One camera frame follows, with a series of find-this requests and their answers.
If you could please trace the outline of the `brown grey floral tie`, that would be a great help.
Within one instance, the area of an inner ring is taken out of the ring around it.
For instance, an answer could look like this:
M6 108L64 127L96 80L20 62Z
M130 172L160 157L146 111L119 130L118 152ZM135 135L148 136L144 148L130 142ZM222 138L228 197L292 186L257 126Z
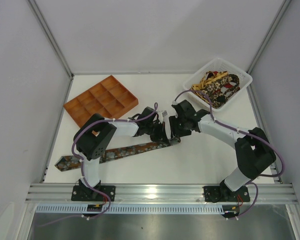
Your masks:
M143 154L146 152L159 150L167 147L171 147L175 144L171 144L170 146L164 145L159 142L148 142L143 144L136 144L126 147L120 148L112 148L106 150L103 155L99 159L99 163L107 163L116 161L119 159ZM75 157L74 155L66 155L62 156L57 163L54 165L60 172L66 172L70 170L79 169L81 167L80 159Z

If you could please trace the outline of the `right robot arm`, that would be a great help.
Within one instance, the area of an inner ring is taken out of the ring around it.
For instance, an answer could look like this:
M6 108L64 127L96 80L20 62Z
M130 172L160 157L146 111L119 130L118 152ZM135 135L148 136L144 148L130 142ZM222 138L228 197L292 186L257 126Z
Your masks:
M241 187L259 177L276 160L264 131L258 127L240 130L232 125L218 123L207 110L196 111L187 100L174 102L175 116L169 117L171 136L182 138L192 132L210 135L235 150L237 167L219 184L219 197L231 199Z

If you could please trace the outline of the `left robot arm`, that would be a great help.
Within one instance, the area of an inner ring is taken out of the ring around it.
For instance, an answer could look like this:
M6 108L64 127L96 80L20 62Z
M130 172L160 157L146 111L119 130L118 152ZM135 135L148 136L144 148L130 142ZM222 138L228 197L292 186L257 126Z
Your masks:
M104 118L95 113L75 134L71 151L81 163L79 189L87 196L106 195L101 191L99 164L113 137L139 137L146 134L156 147L172 145L166 134L166 122L159 120L158 104L155 103L154 107L146 107L142 113L128 119Z

